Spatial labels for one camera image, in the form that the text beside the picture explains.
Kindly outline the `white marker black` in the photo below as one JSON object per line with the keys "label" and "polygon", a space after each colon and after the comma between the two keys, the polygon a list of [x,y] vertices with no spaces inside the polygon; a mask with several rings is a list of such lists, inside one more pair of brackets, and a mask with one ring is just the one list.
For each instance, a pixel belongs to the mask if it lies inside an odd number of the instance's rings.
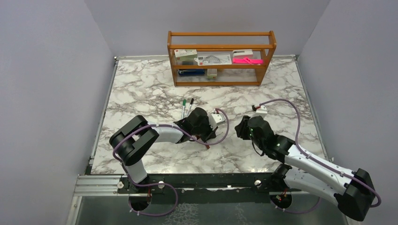
{"label": "white marker black", "polygon": [[191,108],[192,108],[192,106],[190,106],[190,104],[189,104],[189,106],[187,107],[186,114],[185,114],[185,116],[186,116],[186,117],[188,117],[188,115],[189,115],[189,113],[190,113],[190,110],[191,110]]}

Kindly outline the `white marker green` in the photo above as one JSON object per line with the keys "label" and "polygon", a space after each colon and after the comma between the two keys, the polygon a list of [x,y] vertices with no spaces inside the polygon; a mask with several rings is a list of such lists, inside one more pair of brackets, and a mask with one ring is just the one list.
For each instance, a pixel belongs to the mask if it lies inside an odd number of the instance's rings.
{"label": "white marker green", "polygon": [[185,111],[185,107],[182,106],[182,111],[181,111],[181,119],[184,118],[184,111]]}

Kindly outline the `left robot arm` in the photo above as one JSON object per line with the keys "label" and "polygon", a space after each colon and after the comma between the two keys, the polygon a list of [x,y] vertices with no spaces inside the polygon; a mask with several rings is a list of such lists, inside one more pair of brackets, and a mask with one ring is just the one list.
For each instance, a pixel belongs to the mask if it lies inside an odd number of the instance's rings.
{"label": "left robot arm", "polygon": [[142,158],[154,143],[177,144],[195,140],[206,143],[216,138],[218,119],[225,121],[223,116],[207,114],[200,107],[169,125],[150,123],[144,116],[137,115],[110,137],[109,144],[131,178],[130,187],[140,193],[147,188],[148,182]]}

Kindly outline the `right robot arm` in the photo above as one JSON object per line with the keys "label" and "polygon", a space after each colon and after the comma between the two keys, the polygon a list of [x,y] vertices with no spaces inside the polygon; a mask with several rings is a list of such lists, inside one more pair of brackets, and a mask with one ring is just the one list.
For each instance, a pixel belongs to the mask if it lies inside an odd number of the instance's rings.
{"label": "right robot arm", "polygon": [[275,134],[261,116],[245,115],[235,131],[237,137],[261,150],[262,156],[280,162],[271,177],[275,190],[300,189],[331,202],[347,217],[364,221],[376,198],[366,170],[353,171],[311,154],[296,141]]}

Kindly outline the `green box lower shelf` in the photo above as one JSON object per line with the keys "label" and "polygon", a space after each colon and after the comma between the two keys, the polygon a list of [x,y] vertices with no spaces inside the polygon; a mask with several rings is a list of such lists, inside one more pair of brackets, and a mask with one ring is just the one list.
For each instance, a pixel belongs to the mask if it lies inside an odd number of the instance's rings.
{"label": "green box lower shelf", "polygon": [[214,80],[217,78],[217,69],[207,69],[207,79]]}

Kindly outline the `green box shelf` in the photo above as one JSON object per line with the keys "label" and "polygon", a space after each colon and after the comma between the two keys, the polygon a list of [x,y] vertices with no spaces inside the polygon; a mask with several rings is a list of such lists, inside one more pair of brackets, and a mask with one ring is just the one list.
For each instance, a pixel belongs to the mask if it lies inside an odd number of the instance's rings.
{"label": "green box shelf", "polygon": [[176,61],[192,61],[197,58],[196,49],[175,49],[174,56]]}
{"label": "green box shelf", "polygon": [[207,69],[207,79],[214,80],[217,78],[217,69]]}

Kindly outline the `blue stapler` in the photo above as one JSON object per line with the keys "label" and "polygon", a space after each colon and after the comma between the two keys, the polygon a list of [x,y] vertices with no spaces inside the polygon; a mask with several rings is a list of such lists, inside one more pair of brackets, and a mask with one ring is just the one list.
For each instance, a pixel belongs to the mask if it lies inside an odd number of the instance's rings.
{"label": "blue stapler", "polygon": [[206,73],[205,69],[179,69],[178,75],[179,76],[198,76],[204,75]]}

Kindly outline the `wooden shelf rack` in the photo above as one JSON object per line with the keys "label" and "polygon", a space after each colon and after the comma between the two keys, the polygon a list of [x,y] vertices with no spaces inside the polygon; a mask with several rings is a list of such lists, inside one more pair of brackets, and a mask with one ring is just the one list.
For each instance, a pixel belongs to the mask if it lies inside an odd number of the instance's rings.
{"label": "wooden shelf rack", "polygon": [[175,86],[259,86],[277,47],[275,33],[168,32]]}

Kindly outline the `green box upper shelf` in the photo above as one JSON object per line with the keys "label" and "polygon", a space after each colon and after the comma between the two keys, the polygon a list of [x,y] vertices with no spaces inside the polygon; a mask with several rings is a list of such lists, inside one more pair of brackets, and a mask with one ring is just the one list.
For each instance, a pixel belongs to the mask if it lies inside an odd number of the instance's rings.
{"label": "green box upper shelf", "polygon": [[197,58],[196,49],[175,49],[174,56],[176,61],[192,61]]}

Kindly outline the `ruler set package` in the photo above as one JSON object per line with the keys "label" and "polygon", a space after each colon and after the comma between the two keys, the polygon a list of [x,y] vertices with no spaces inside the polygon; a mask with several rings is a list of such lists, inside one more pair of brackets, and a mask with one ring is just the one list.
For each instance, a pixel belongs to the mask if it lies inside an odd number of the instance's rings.
{"label": "ruler set package", "polygon": [[231,65],[232,59],[229,54],[205,54],[195,58],[198,66]]}

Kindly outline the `pink stapler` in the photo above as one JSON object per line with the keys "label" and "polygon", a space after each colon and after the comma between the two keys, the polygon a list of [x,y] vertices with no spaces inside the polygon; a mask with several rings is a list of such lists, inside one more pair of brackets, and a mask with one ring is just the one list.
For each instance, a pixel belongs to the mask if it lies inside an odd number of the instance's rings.
{"label": "pink stapler", "polygon": [[250,59],[250,58],[242,58],[242,59],[238,59],[238,58],[233,58],[232,59],[232,63],[234,64],[263,64],[264,60],[262,59]]}

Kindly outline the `white box upper shelf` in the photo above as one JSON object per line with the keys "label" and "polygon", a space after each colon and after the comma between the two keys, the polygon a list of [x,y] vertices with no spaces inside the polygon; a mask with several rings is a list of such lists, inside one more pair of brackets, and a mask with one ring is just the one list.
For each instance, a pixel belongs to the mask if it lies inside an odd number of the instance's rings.
{"label": "white box upper shelf", "polygon": [[251,49],[241,49],[241,50],[232,51],[232,58],[234,59],[251,58],[252,56],[253,56],[253,51]]}

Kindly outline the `black mounting rail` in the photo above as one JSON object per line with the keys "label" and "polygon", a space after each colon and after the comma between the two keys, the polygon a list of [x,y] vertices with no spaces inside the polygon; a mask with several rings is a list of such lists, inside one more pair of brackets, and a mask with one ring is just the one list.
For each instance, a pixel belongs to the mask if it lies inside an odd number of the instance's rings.
{"label": "black mounting rail", "polygon": [[280,177],[270,172],[153,173],[141,186],[121,176],[116,197],[127,197],[134,203],[269,203],[271,195],[289,190]]}

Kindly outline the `aluminium frame rail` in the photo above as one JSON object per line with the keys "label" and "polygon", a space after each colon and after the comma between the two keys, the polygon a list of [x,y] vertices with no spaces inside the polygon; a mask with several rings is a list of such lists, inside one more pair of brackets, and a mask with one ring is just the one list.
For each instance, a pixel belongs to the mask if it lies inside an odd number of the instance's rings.
{"label": "aluminium frame rail", "polygon": [[121,175],[78,175],[66,225],[75,225],[81,202],[86,196],[117,196]]}

